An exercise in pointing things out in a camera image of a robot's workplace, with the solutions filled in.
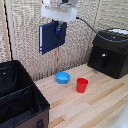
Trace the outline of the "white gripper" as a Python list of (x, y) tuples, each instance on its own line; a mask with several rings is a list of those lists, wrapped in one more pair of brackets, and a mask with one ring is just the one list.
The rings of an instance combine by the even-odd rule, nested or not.
[[(77, 8), (71, 5), (62, 4), (60, 7), (53, 7), (50, 4), (43, 4), (41, 8), (41, 15), (46, 18), (61, 22), (74, 22), (77, 15)], [(61, 30), (61, 22), (56, 26), (56, 34)]]

